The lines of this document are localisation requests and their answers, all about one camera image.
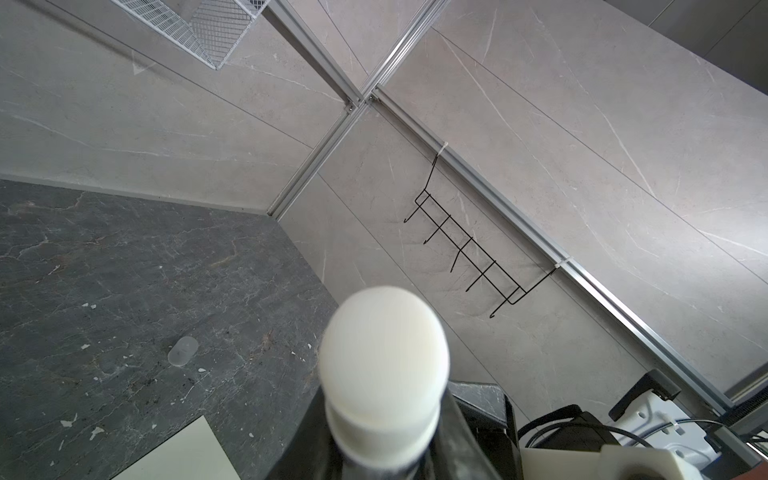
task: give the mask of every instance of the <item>aluminum rail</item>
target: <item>aluminum rail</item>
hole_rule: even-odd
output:
[[[443,145],[443,140],[429,130],[418,118],[392,99],[382,86],[377,86],[373,97],[397,117],[408,129],[413,131],[427,146],[435,152]],[[610,290],[598,282],[579,262],[551,239],[538,225],[518,209],[507,197],[502,195],[482,175],[472,168],[450,146],[442,152],[441,158],[464,181],[478,192],[505,219],[512,223],[554,264],[560,264],[563,274],[571,278],[585,292],[594,297],[621,325],[634,335],[647,349],[663,362],[680,380],[693,390],[718,415],[733,407],[733,402],[709,380],[696,371],[672,346],[651,329],[639,316],[624,305]]]
[[[359,95],[359,101],[350,102],[346,112],[336,120],[336,123],[326,133],[326,136],[315,146],[303,165],[293,175],[291,181],[288,182],[283,191],[277,196],[267,210],[268,215],[278,220],[283,218],[283,215],[293,202],[296,201],[304,187],[312,180],[312,177],[322,167],[341,140],[343,140],[353,125],[368,109],[368,100],[373,88],[378,84],[385,83],[392,77],[402,61],[405,60],[408,53],[419,42],[419,39],[429,30],[430,25],[440,15],[440,12],[442,12],[449,1],[427,0],[424,2],[424,5],[414,15],[408,28],[405,29],[392,47],[392,51],[368,77],[362,87],[362,92],[357,91],[354,84],[352,84],[352,88]],[[286,0],[272,0],[267,8],[264,9],[263,15],[270,20],[272,25],[275,25],[280,34],[296,48],[334,91],[338,92],[344,88],[344,84],[339,83],[339,79],[344,79],[344,82],[348,82],[349,79],[341,70],[341,67],[322,48],[322,45],[318,48],[306,48],[305,44],[319,44],[319,42],[301,21],[298,14],[288,6]]]
[[[261,15],[347,104],[357,105],[366,98],[287,0],[271,0]]]

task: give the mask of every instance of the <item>white wire basket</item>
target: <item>white wire basket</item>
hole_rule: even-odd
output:
[[[214,70],[232,54],[269,0],[203,0],[186,22],[161,0],[112,0]]]

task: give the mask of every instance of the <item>hook rack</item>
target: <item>hook rack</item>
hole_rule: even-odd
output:
[[[471,289],[471,288],[472,288],[472,286],[474,286],[474,285],[475,285],[475,284],[478,282],[478,280],[480,280],[481,278],[483,278],[483,277],[484,277],[484,278],[485,278],[485,279],[486,279],[486,280],[487,280],[487,281],[488,281],[488,282],[489,282],[489,283],[490,283],[490,284],[491,284],[491,285],[492,285],[492,286],[493,286],[493,287],[496,289],[496,291],[499,293],[499,295],[501,295],[502,297],[504,297],[504,300],[503,300],[503,301],[502,301],[502,302],[499,304],[499,306],[497,306],[497,307],[495,308],[495,310],[493,310],[493,311],[491,312],[491,316],[490,316],[489,318],[493,318],[493,317],[494,317],[494,315],[496,314],[496,312],[498,312],[498,309],[502,308],[502,307],[504,306],[504,304],[505,304],[505,303],[509,303],[510,305],[515,305],[517,302],[519,302],[520,300],[522,300],[522,298],[523,298],[524,296],[528,295],[528,294],[529,294],[529,293],[530,293],[530,292],[531,292],[531,291],[532,291],[534,288],[536,288],[536,287],[538,286],[538,284],[539,284],[539,283],[543,282],[543,281],[544,281],[546,278],[548,278],[550,275],[552,275],[552,274],[554,273],[554,271],[555,271],[555,270],[557,270],[557,269],[559,268],[560,264],[558,264],[558,265],[555,265],[555,266],[554,266],[554,268],[553,268],[552,270],[550,270],[550,271],[549,271],[549,273],[547,273],[546,275],[544,275],[544,276],[543,276],[543,277],[542,277],[542,278],[541,278],[541,279],[540,279],[538,282],[536,282],[536,284],[534,284],[534,286],[532,286],[532,287],[531,287],[531,288],[529,288],[528,290],[526,290],[525,288],[523,288],[523,286],[522,286],[522,285],[520,285],[520,283],[518,283],[518,281],[517,281],[517,280],[515,280],[515,278],[514,278],[512,275],[510,275],[509,273],[507,273],[507,270],[504,270],[504,267],[503,267],[503,266],[501,266],[501,265],[499,265],[499,263],[498,263],[498,262],[497,262],[497,261],[496,261],[496,260],[495,260],[493,257],[491,257],[491,255],[490,255],[488,252],[486,252],[486,251],[485,251],[485,249],[482,247],[482,245],[480,245],[480,243],[478,243],[478,242],[477,242],[477,240],[475,240],[475,238],[474,238],[472,235],[470,235],[469,233],[467,233],[467,230],[464,230],[464,227],[462,227],[462,226],[461,226],[461,225],[460,225],[460,224],[459,224],[459,223],[458,223],[456,220],[454,220],[454,218],[451,216],[451,214],[449,214],[449,213],[448,213],[448,211],[447,211],[445,208],[443,208],[443,206],[440,204],[440,202],[438,202],[438,201],[437,201],[437,199],[436,199],[436,198],[434,198],[434,197],[432,196],[432,194],[431,194],[431,193],[429,193],[429,192],[427,191],[427,187],[429,186],[429,181],[432,179],[432,173],[435,171],[435,165],[437,164],[437,160],[438,160],[438,158],[440,158],[440,154],[442,153],[443,149],[445,149],[445,145],[443,146],[443,148],[441,148],[441,149],[440,149],[440,151],[437,153],[437,155],[435,155],[435,160],[433,160],[433,161],[432,161],[432,168],[429,170],[429,176],[427,177],[427,181],[426,181],[426,184],[424,185],[424,188],[422,189],[422,191],[420,191],[420,192],[419,192],[419,194],[418,194],[418,195],[416,195],[416,198],[415,198],[415,199],[414,199],[414,201],[413,201],[413,202],[416,204],[416,209],[415,209],[415,210],[414,210],[414,211],[413,211],[413,212],[412,212],[412,213],[411,213],[411,214],[408,216],[408,218],[406,218],[406,219],[403,221],[403,223],[408,223],[408,220],[411,220],[411,217],[413,217],[413,215],[414,215],[416,212],[418,212],[419,210],[421,210],[422,212],[424,212],[424,214],[427,216],[427,218],[429,218],[429,219],[430,219],[430,220],[431,220],[431,221],[432,221],[432,222],[433,222],[433,223],[434,223],[434,224],[437,226],[437,229],[436,229],[434,232],[432,232],[432,235],[430,235],[428,239],[424,240],[424,243],[423,243],[423,244],[424,244],[424,245],[426,245],[426,243],[427,243],[427,242],[429,242],[429,241],[432,239],[432,237],[434,237],[434,236],[435,236],[435,234],[436,234],[436,233],[438,233],[438,232],[442,232],[442,233],[443,233],[443,235],[445,235],[445,237],[446,237],[446,238],[448,238],[448,240],[449,240],[451,243],[453,243],[453,246],[454,246],[454,247],[456,247],[456,248],[458,249],[458,252],[456,252],[456,257],[453,259],[453,264],[451,265],[451,270],[450,270],[450,271],[451,271],[451,272],[453,272],[453,269],[454,269],[454,267],[456,266],[456,261],[458,260],[458,257],[459,257],[459,255],[463,255],[463,256],[464,256],[464,258],[466,258],[466,259],[467,259],[467,260],[468,260],[468,261],[469,261],[469,262],[472,264],[472,266],[473,266],[474,268],[476,268],[476,270],[477,270],[478,272],[480,272],[480,275],[479,275],[479,276],[478,276],[478,277],[475,279],[475,281],[474,281],[474,282],[472,282],[472,283],[470,283],[470,284],[469,284],[469,286],[467,287],[467,290],[465,290],[465,292],[468,292],[468,291],[469,291],[469,289]],[[427,212],[427,210],[425,210],[425,209],[424,209],[424,207],[423,207],[424,203],[425,203],[427,200],[429,200],[430,198],[431,198],[431,199],[432,199],[432,201],[435,203],[435,205],[437,205],[437,206],[440,208],[440,210],[442,210],[442,212],[443,212],[443,213],[446,215],[446,217],[445,217],[445,220],[443,220],[441,223],[437,223],[437,221],[436,221],[434,218],[432,218],[432,215],[430,215],[430,214],[429,214],[429,212]],[[451,238],[451,236],[450,236],[450,235],[448,235],[448,233],[447,233],[445,230],[443,230],[443,229],[442,229],[442,228],[443,228],[443,226],[446,224],[446,222],[448,222],[449,220],[450,220],[450,221],[452,221],[452,222],[454,223],[454,225],[456,225],[456,226],[457,226],[457,227],[458,227],[458,228],[459,228],[459,229],[462,231],[462,233],[464,233],[464,235],[466,235],[466,236],[467,236],[467,238],[469,238],[469,240],[467,240],[466,242],[464,242],[464,244],[463,244],[463,245],[459,246],[459,245],[458,245],[458,244],[457,244],[457,243],[456,243],[456,242],[455,242],[455,241],[454,241],[454,240]],[[464,249],[465,249],[465,248],[466,248],[466,247],[467,247],[467,246],[468,246],[470,243],[474,243],[474,244],[475,244],[475,245],[476,245],[476,246],[477,246],[477,247],[478,247],[480,250],[482,250],[482,252],[484,253],[484,255],[486,255],[486,256],[488,257],[488,259],[491,261],[491,263],[490,263],[490,264],[489,264],[489,265],[488,265],[486,268],[484,268],[484,269],[481,269],[481,268],[480,268],[480,267],[477,265],[477,263],[475,263],[475,262],[474,262],[474,261],[473,261],[471,258],[469,258],[469,255],[467,255],[467,254],[464,252]],[[492,266],[494,266],[494,265],[496,265],[496,266],[497,266],[497,267],[498,267],[498,268],[499,268],[499,269],[500,269],[500,270],[501,270],[501,271],[504,273],[504,275],[506,275],[506,276],[507,276],[507,278],[509,278],[509,279],[510,279],[510,280],[511,280],[511,281],[512,281],[514,284],[515,284],[515,289],[514,289],[514,290],[512,290],[512,293],[510,293],[509,295],[505,295],[505,294],[504,294],[504,293],[503,293],[503,292],[502,292],[502,291],[501,291],[501,290],[500,290],[500,289],[499,289],[499,288],[496,286],[496,284],[495,284],[495,283],[493,283],[493,281],[492,281],[490,278],[488,278],[488,277],[485,275],[485,274],[486,274],[486,273],[487,273],[487,272],[488,272],[488,271],[491,269],[491,267],[492,267]],[[518,298],[517,298],[515,301],[510,301],[510,299],[512,298],[512,296],[513,296],[513,295],[515,295],[515,294],[518,292],[518,290],[522,291],[522,292],[523,292],[523,294],[522,294],[522,295],[520,295],[520,297],[518,297]]]

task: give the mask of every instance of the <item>white cylindrical object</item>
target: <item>white cylindrical object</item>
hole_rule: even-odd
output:
[[[429,305],[394,286],[355,293],[333,314],[319,349],[336,444],[367,468],[410,465],[435,433],[448,372],[448,343]]]

